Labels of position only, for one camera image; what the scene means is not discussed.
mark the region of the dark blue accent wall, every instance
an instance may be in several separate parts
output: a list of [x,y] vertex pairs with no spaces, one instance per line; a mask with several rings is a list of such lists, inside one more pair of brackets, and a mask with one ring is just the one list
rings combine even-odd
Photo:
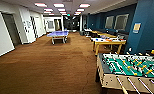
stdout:
[[[133,33],[135,23],[141,23],[139,33]],[[139,0],[132,22],[126,51],[131,54],[154,49],[154,0]]]
[[132,24],[132,19],[134,17],[135,9],[136,9],[136,4],[133,4],[133,5],[129,5],[129,6],[122,7],[122,8],[115,9],[115,10],[108,11],[108,12],[101,12],[98,14],[88,15],[89,16],[88,25],[91,29],[93,28],[93,29],[104,29],[105,30],[106,29],[105,28],[106,18],[108,16],[114,16],[114,20],[113,20],[113,28],[114,28],[115,18],[117,15],[129,14],[128,20],[127,20],[127,25],[125,28],[125,32],[129,32],[131,24]]

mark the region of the ping pong table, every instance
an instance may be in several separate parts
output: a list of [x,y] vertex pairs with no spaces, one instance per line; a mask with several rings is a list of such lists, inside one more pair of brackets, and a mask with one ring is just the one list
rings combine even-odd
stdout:
[[63,43],[66,42],[68,31],[54,31],[52,33],[47,34],[47,37],[52,37],[52,43],[54,44],[54,39],[62,39]]

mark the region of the table leg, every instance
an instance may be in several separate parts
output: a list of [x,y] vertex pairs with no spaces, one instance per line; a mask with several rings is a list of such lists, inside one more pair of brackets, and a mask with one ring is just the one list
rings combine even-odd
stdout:
[[63,39],[63,43],[65,43],[65,37],[63,37],[62,39]]
[[97,54],[98,54],[98,51],[99,51],[99,44],[97,44],[97,47],[96,47],[96,56],[97,56]]
[[100,94],[107,94],[107,92],[108,92],[108,88],[102,87]]
[[113,50],[113,45],[111,44],[111,51]]
[[94,49],[95,49],[95,41],[93,41],[93,51],[94,51]]
[[117,50],[117,54],[120,53],[121,47],[122,47],[122,44],[119,45],[118,50]]
[[96,80],[95,82],[100,82],[100,77],[99,77],[99,72],[98,72],[98,68],[96,70]]
[[52,38],[52,43],[54,44],[54,37]]

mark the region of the fluorescent light panel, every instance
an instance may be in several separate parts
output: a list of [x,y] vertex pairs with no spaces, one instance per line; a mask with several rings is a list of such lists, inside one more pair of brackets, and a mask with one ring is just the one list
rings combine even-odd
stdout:
[[38,7],[47,7],[47,5],[44,3],[35,3],[35,5]]
[[81,4],[80,5],[80,7],[82,7],[82,8],[87,8],[87,7],[89,7],[90,5],[89,4]]
[[76,14],[81,14],[81,12],[75,12]]
[[58,9],[59,11],[65,11],[65,9]]
[[53,9],[51,9],[51,8],[46,8],[46,9],[44,9],[45,11],[53,11]]
[[66,14],[66,12],[60,12],[60,13],[62,13],[62,14]]
[[54,15],[54,13],[50,13],[49,15]]
[[77,11],[85,11],[85,9],[77,9]]
[[44,13],[51,13],[50,11],[44,11]]
[[55,7],[64,7],[64,4],[54,4]]
[[67,15],[67,14],[62,14],[62,15]]
[[79,14],[74,14],[74,15],[79,15]]

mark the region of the game table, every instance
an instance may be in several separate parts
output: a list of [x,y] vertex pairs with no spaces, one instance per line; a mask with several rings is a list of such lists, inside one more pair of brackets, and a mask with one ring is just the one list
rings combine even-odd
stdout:
[[93,51],[96,48],[96,53],[95,53],[96,56],[98,54],[100,45],[119,45],[117,50],[117,53],[119,54],[122,45],[126,43],[126,40],[119,40],[117,38],[110,38],[108,40],[102,39],[102,38],[91,38],[91,41],[93,41]]
[[99,37],[99,36],[106,36],[106,37],[109,37],[109,38],[117,38],[117,36],[114,36],[114,35],[111,35],[111,34],[107,34],[107,33],[102,33],[100,31],[90,31],[91,32],[91,36],[92,38],[95,38],[95,37]]
[[52,33],[47,34],[47,37],[52,37],[52,43],[54,44],[54,39],[62,39],[63,43],[66,42],[68,31],[54,31]]
[[102,54],[97,56],[96,82],[102,94],[109,88],[154,94],[154,57]]

